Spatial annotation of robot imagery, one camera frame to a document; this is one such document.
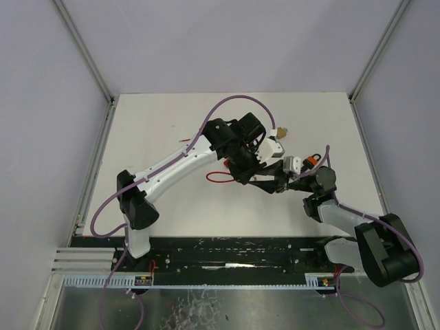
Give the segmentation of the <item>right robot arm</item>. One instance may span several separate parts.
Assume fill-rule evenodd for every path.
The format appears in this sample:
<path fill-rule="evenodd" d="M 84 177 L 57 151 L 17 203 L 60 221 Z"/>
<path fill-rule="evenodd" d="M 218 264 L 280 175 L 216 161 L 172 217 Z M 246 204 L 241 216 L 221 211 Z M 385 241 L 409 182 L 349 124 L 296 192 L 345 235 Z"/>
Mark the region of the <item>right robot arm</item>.
<path fill-rule="evenodd" d="M 251 185 L 269 194 L 286 190 L 308 193 L 303 200 L 305 214 L 347 235 L 323 244 L 329 261 L 364 272 L 378 287 L 421 279 L 424 264 L 420 253 L 396 214 L 374 216 L 341 203 L 336 197 L 336 173 L 328 166 L 288 174 L 282 164 L 278 162 L 263 171 L 273 175 L 272 180 L 254 180 Z"/>

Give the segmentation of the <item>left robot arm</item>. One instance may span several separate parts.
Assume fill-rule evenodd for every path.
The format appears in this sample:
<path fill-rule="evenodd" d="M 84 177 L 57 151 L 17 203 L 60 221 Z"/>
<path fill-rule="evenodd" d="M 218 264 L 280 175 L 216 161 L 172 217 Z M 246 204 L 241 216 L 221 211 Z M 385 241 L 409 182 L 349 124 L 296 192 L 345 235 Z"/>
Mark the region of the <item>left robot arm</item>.
<path fill-rule="evenodd" d="M 195 170 L 226 159 L 236 171 L 252 174 L 261 167 L 255 156 L 260 146 L 258 138 L 265 138 L 266 129 L 255 115 L 245 114 L 241 119 L 207 120 L 189 144 L 156 165 L 131 174 L 124 170 L 117 176 L 117 196 L 127 229 L 126 245 L 129 254 L 138 259 L 151 250 L 150 227 L 160 214 L 154 203 L 171 187 Z"/>

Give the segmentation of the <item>small red cable padlock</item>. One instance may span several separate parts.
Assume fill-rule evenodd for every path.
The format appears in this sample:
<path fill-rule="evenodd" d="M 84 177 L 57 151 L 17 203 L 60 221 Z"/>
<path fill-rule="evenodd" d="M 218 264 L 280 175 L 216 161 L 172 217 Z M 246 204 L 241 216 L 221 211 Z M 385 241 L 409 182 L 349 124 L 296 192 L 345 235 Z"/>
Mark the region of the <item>small red cable padlock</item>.
<path fill-rule="evenodd" d="M 212 171 L 207 173 L 205 178 L 214 184 L 228 184 L 234 182 L 233 176 L 226 171 Z"/>

